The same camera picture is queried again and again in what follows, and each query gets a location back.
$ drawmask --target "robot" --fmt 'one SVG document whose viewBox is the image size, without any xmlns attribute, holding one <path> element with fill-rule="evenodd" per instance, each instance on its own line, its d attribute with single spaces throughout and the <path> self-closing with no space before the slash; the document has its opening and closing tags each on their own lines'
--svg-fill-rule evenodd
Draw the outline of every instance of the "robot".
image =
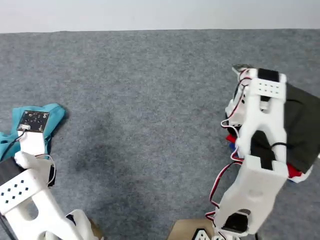
<svg viewBox="0 0 320 240">
<path fill-rule="evenodd" d="M 256 234 L 288 178 L 284 128 L 286 76 L 250 65 L 235 65 L 233 70 L 238 84 L 225 109 L 227 119 L 221 122 L 223 128 L 237 137 L 231 154 L 233 162 L 215 180 L 209 197 L 215 211 L 206 214 L 218 233 L 215 240 L 237 240 Z M 265 133 L 275 159 L 251 155 L 251 140 L 256 131 Z M 221 176 L 231 165 L 240 165 L 240 170 L 218 204 L 212 197 Z"/>
<path fill-rule="evenodd" d="M 52 157 L 45 154 L 44 129 L 49 112 L 25 111 L 18 126 L 21 150 L 0 161 L 1 223 L 8 236 L 18 240 L 103 240 L 95 236 L 86 214 L 76 209 L 66 216 L 53 197 L 50 187 L 56 178 Z M 38 215 L 31 217 L 27 206 L 34 203 Z"/>
</svg>

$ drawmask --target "cardboard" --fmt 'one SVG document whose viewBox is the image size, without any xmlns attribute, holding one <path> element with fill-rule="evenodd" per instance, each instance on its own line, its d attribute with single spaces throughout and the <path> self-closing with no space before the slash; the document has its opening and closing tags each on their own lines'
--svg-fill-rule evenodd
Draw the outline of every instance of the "cardboard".
<svg viewBox="0 0 320 240">
<path fill-rule="evenodd" d="M 89 221 L 91 223 L 91 229 L 93 231 L 93 235 L 98 237 L 99 240 L 107 240 L 106 237 L 104 237 L 102 231 L 100 230 L 100 228 L 94 223 L 94 221 L 92 219 L 89 218 Z"/>
<path fill-rule="evenodd" d="M 175 222 L 167 240 L 192 240 L 197 229 L 205 229 L 211 239 L 214 236 L 212 222 L 208 219 L 181 219 Z"/>
</svg>

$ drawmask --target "red fabric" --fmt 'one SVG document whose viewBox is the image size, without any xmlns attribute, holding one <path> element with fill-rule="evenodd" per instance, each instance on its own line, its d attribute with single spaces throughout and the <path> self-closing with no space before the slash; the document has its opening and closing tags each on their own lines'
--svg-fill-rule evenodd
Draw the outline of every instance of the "red fabric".
<svg viewBox="0 0 320 240">
<path fill-rule="evenodd" d="M 226 138 L 225 138 L 227 141 L 229 141 L 229 142 L 231 142 L 231 143 L 233 143 L 233 144 L 235 144 L 236 143 L 236 139 L 237 138 L 235 138 L 234 136 L 232 136 L 231 134 L 229 134 L 228 136 L 226 136 Z"/>
<path fill-rule="evenodd" d="M 287 163 L 286 165 L 288 166 L 289 178 L 300 177 L 302 175 L 302 171 L 298 171 L 290 163 Z"/>
</svg>

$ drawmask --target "carpet floor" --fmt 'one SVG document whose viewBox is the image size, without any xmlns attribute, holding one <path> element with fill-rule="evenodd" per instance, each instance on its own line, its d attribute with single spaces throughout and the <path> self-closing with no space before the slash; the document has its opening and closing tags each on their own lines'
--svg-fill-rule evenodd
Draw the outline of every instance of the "carpet floor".
<svg viewBox="0 0 320 240">
<path fill-rule="evenodd" d="M 51 155 L 63 211 L 83 209 L 109 240 L 165 240 L 176 220 L 213 210 L 209 192 L 230 162 L 220 121 L 231 65 L 280 71 L 320 97 L 319 39 L 302 29 L 0 34 L 0 131 L 14 107 L 61 104 L 68 119 Z M 319 187 L 319 162 L 307 181 L 287 182 L 262 239 L 318 239 Z"/>
</svg>

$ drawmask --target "teal cloth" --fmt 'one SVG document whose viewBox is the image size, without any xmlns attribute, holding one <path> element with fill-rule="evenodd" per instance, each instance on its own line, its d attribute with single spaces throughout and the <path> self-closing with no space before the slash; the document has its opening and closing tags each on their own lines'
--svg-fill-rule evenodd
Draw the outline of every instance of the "teal cloth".
<svg viewBox="0 0 320 240">
<path fill-rule="evenodd" d="M 24 111 L 38 111 L 38 112 L 49 112 L 49 118 L 47 120 L 44 129 L 44 142 L 46 147 L 46 153 L 49 153 L 49 143 L 52 138 L 52 133 L 61 120 L 64 118 L 66 110 L 57 103 L 51 103 L 45 106 L 22 106 L 12 110 L 12 127 L 10 135 L 0 132 L 0 157 L 7 149 L 8 145 L 18 137 L 17 127 Z M 20 143 L 16 142 L 8 153 L 4 156 L 4 159 L 13 157 L 16 152 L 20 151 Z"/>
</svg>

